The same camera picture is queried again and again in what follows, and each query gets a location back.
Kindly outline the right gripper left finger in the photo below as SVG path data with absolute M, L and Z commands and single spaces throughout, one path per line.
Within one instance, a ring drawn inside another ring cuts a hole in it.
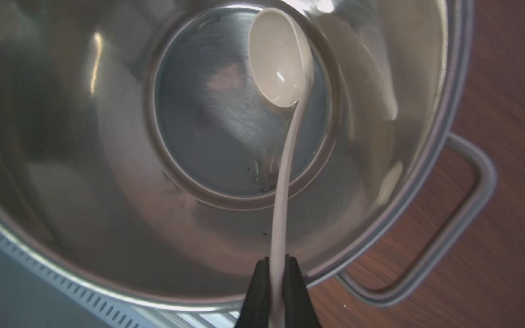
M 269 258 L 257 262 L 235 328 L 268 328 L 271 303 Z

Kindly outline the stainless steel pot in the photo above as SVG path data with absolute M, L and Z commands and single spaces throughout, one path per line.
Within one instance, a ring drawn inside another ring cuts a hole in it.
M 269 255 L 292 113 L 258 91 L 251 23 L 304 30 L 314 86 L 287 252 L 376 307 L 405 299 L 486 205 L 497 176 L 452 134 L 473 1 L 2 1 L 1 230 L 74 283 L 149 308 L 239 307 Z M 400 217 L 444 146 L 478 182 L 393 284 L 344 272 Z

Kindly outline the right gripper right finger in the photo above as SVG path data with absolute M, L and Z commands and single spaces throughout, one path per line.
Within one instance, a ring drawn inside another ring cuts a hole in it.
M 286 255 L 284 269 L 286 328 L 322 328 L 296 258 Z

